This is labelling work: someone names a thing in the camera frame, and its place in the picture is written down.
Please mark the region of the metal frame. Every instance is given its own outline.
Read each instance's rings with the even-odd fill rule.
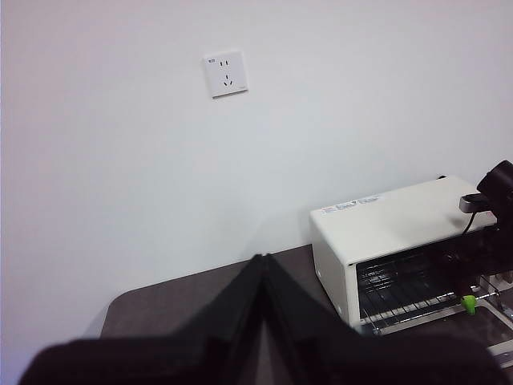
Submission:
[[[372,285],[371,287],[377,292],[383,290],[383,288],[378,286]],[[479,285],[473,286],[472,289],[477,294],[477,307],[488,309],[509,329],[513,330],[513,309],[502,304],[499,289],[484,276],[481,276]],[[362,293],[370,299],[369,293]],[[378,296],[386,303],[382,294]],[[390,308],[386,312],[379,312],[373,315],[365,308],[362,308],[365,317],[361,320],[362,324],[360,329],[363,334],[374,333],[385,335],[435,321],[440,318],[450,317],[451,315],[465,311],[455,302],[458,302],[458,299],[455,297],[454,293],[450,292],[434,298],[426,298],[421,302],[413,302],[408,306],[400,305],[398,308]],[[513,339],[489,346],[488,350],[499,362],[501,367],[513,366]]]

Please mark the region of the white wall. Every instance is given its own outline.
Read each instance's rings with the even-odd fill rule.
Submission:
[[[2,1],[2,384],[126,290],[513,159],[509,0]],[[201,58],[245,54],[208,97]]]

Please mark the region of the toaster oven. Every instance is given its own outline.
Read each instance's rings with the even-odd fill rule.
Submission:
[[[504,301],[513,305],[511,272],[472,277],[476,312],[469,315],[437,263],[469,224],[458,199],[474,193],[448,176],[312,211],[315,270],[341,319],[361,334],[444,322],[480,334],[504,367],[513,365],[513,310]],[[473,219],[464,236],[470,245],[497,221],[490,211]]]

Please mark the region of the white toaster oven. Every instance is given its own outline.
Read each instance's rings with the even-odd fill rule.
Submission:
[[[459,198],[473,193],[471,184],[448,176],[312,211],[315,269],[341,319],[362,334],[388,334],[465,316],[429,252],[462,235],[470,215],[459,210]],[[495,222],[491,212],[478,213],[469,233]],[[493,314],[506,330],[490,342],[504,366],[513,364],[513,310],[501,292],[511,282],[511,274],[500,274],[471,286],[478,309],[487,309],[480,316]]]

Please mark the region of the wire rack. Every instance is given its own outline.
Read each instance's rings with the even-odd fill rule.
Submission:
[[[459,304],[450,283],[423,254],[357,269],[360,318],[374,333]],[[477,299],[496,295],[475,280]]]

